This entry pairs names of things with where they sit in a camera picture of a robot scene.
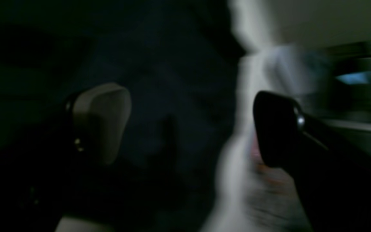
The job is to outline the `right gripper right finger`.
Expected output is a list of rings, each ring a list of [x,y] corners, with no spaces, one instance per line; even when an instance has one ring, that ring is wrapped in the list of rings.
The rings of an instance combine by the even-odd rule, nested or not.
[[[269,91],[253,103],[264,163],[294,180],[316,232],[371,232],[371,156],[294,99]]]

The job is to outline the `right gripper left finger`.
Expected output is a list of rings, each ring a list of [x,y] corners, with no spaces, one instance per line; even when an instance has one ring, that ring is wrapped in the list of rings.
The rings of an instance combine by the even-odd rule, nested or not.
[[[0,148],[0,232],[112,232],[81,206],[79,187],[116,160],[129,90],[114,82],[72,94],[62,112]]]

